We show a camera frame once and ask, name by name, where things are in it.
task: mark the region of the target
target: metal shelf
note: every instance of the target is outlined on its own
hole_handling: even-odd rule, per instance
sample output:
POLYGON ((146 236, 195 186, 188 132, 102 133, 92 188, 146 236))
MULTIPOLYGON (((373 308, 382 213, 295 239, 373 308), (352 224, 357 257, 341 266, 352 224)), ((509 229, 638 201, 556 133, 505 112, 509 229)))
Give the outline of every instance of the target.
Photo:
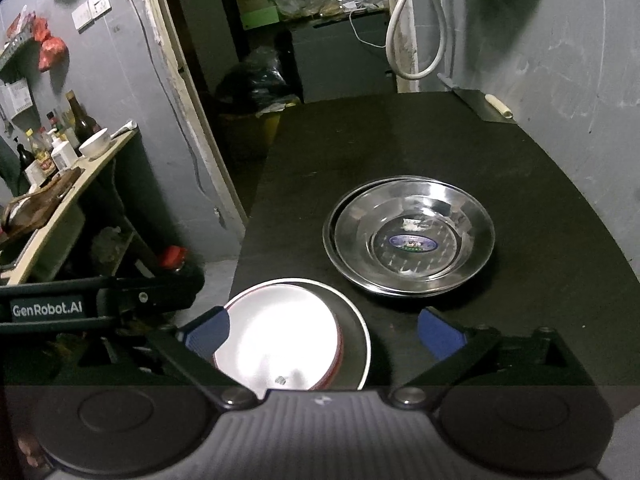
POLYGON ((0 54, 0 72, 15 58, 22 48, 33 41, 33 28, 31 24, 27 25, 24 30, 13 38, 6 49, 0 54))

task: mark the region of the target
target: gray cabinet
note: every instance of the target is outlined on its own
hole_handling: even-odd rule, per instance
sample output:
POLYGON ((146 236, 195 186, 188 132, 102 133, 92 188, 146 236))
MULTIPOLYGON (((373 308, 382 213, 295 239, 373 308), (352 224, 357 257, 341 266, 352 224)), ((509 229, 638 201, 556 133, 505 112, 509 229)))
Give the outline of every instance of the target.
MULTIPOLYGON (((353 16, 359 36, 384 45, 388 14, 353 16)), ((384 48, 361 43, 348 19, 291 27, 293 51, 305 103, 396 93, 384 48)))

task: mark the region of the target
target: screw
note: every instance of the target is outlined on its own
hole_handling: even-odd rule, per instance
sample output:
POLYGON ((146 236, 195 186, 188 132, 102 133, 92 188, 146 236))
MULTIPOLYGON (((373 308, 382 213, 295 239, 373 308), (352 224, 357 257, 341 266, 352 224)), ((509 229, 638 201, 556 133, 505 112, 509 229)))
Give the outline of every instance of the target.
POLYGON ((168 333, 173 333, 176 330, 175 325, 172 325, 171 323, 164 323, 162 325, 160 325, 158 327, 158 330, 161 330, 162 332, 168 332, 168 333))
POLYGON ((255 402, 254 393, 242 386, 232 386, 222 392, 222 402, 235 408, 243 408, 255 402))
POLYGON ((405 406, 415 406, 427 400, 427 394, 415 386, 406 386, 394 391, 394 399, 405 406))

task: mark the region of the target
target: red plastic bag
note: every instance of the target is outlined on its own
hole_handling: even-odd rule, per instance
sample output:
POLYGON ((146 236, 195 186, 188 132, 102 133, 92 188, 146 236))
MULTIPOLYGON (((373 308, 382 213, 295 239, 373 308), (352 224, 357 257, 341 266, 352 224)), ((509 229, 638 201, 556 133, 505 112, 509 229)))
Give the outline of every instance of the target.
POLYGON ((51 37, 51 31, 47 27, 46 18, 36 18, 33 20, 33 39, 42 43, 51 37))
POLYGON ((62 38, 51 35, 46 18, 33 20, 33 39, 42 44, 38 62, 38 70, 41 72, 46 72, 66 56, 66 43, 62 41, 62 38))
POLYGON ((40 61, 38 70, 46 72, 56 63, 59 63, 66 56, 66 43, 62 38, 49 38, 40 47, 40 61))

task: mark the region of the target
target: black garbage bag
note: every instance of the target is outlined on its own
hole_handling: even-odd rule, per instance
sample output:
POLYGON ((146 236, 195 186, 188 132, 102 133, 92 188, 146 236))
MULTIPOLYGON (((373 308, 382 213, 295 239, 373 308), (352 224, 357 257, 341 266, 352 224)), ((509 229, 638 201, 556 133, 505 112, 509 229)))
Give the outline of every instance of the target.
POLYGON ((222 113, 244 115, 287 102, 293 94, 282 76, 278 53, 261 46, 225 75, 214 97, 222 113))

